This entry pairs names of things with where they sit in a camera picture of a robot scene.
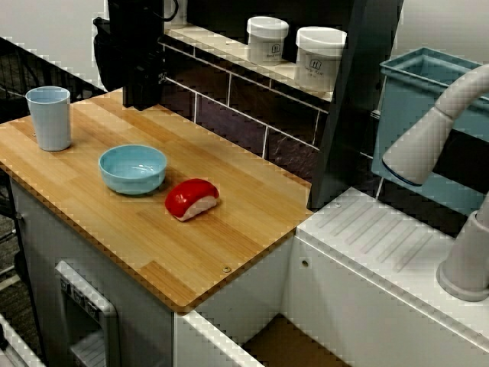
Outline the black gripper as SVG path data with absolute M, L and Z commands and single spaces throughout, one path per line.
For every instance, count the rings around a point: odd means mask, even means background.
M 108 15 L 93 20 L 93 50 L 102 85 L 108 91 L 124 87 L 124 107 L 143 110 L 157 105 L 166 75 L 165 56 L 158 50 L 164 3 L 109 1 Z

